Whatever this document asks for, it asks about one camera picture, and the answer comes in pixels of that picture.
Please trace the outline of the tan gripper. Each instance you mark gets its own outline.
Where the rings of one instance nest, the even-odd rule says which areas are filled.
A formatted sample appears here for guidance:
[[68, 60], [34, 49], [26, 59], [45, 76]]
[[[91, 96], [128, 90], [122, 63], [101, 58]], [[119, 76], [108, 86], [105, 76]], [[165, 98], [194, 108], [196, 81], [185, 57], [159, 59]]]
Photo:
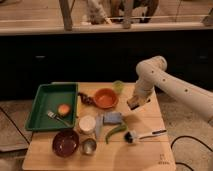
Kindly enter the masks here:
[[136, 108], [145, 105], [148, 100], [149, 98], [147, 96], [134, 95], [127, 101], [127, 105], [131, 110], [135, 110]]

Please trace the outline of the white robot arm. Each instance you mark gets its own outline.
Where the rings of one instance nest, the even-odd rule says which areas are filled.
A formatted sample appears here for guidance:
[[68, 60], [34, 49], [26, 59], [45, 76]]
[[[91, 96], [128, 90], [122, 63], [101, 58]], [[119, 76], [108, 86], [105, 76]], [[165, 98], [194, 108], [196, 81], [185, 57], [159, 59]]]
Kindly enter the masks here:
[[163, 56], [155, 56], [137, 64], [138, 80], [132, 97], [127, 101], [129, 108], [134, 110], [145, 105], [154, 87], [158, 87], [200, 114], [213, 127], [213, 93], [166, 73], [166, 69], [167, 61]]

